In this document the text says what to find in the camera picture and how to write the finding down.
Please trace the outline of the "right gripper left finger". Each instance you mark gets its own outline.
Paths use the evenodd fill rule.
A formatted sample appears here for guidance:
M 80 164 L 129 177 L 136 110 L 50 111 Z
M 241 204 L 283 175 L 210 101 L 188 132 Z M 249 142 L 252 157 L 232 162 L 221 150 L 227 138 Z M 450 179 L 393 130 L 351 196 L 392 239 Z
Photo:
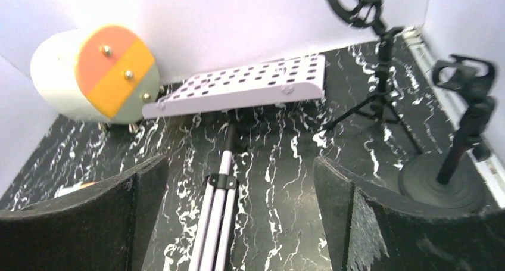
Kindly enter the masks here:
M 156 156 L 69 194 L 1 211 L 2 270 L 141 270 L 169 178 Z

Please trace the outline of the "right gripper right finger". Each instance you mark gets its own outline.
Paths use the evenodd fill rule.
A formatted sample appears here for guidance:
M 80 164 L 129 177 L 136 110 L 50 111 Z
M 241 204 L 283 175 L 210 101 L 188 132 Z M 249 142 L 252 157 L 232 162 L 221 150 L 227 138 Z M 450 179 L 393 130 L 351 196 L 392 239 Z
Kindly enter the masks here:
M 504 269 L 503 210 L 436 208 L 327 157 L 313 173 L 333 270 Z

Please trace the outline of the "black round-base mic stand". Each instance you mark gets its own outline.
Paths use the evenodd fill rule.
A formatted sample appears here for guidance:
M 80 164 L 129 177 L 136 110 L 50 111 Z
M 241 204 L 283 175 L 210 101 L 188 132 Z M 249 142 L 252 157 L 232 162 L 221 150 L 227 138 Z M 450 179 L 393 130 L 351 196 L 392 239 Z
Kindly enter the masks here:
M 449 210 L 475 213 L 485 201 L 484 180 L 459 167 L 471 151 L 478 162 L 491 156 L 482 134 L 495 110 L 489 95 L 495 83 L 494 63 L 475 57 L 451 54 L 452 61 L 438 60 L 432 69 L 435 86 L 453 91 L 467 104 L 448 152 L 421 154 L 400 170 L 400 193 L 415 201 Z

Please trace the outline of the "silver tripod music stand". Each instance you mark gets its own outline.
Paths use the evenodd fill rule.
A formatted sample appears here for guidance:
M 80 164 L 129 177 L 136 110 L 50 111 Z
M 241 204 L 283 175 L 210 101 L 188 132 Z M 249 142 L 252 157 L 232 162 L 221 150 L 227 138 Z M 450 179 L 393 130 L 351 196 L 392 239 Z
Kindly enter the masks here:
M 326 57 L 312 54 L 190 77 L 158 101 L 145 104 L 145 119 L 279 105 L 325 95 Z M 207 176 L 189 270 L 224 270 L 238 180 L 231 175 L 238 125 L 228 125 L 217 173 Z

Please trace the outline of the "orange and grey marker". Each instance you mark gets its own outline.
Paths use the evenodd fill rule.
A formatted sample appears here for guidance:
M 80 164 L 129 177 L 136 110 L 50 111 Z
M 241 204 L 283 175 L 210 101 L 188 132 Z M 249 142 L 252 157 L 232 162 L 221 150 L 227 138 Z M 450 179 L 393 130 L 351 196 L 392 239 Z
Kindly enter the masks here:
M 70 194 L 72 192 L 78 191 L 78 190 L 86 188 L 88 186 L 92 186 L 94 184 L 96 184 L 96 182 L 87 182 L 87 183 L 79 182 L 79 183 L 76 183 L 72 186 L 67 186 L 67 187 L 62 186 L 56 191 L 54 198 L 58 198 L 63 195 Z

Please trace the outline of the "cream and orange drum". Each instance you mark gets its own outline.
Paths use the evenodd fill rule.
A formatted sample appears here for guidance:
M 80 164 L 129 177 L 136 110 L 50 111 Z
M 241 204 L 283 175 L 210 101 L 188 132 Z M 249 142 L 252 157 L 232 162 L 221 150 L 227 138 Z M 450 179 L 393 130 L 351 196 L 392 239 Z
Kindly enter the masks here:
M 144 105 L 165 91 L 148 46 L 116 24 L 52 35 L 33 53 L 30 76 L 58 113 L 101 131 L 120 125 L 138 133 Z

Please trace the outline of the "aluminium frame rail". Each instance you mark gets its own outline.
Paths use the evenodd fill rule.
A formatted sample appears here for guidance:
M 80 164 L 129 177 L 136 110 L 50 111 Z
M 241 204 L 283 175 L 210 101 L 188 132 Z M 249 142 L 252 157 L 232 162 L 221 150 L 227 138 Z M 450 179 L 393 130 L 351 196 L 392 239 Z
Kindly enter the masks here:
M 441 109 L 445 112 L 454 128 L 457 127 L 460 116 L 466 109 L 466 104 L 454 92 L 446 92 L 436 87 L 431 80 L 432 66 L 436 59 L 423 40 L 422 32 L 417 27 L 407 27 L 402 33 L 417 66 L 420 68 L 428 85 L 432 88 Z M 471 152 L 467 153 L 473 165 L 483 178 L 487 190 L 491 193 L 494 202 L 501 209 L 504 208 L 504 166 L 500 160 L 491 154 L 490 158 L 478 162 Z

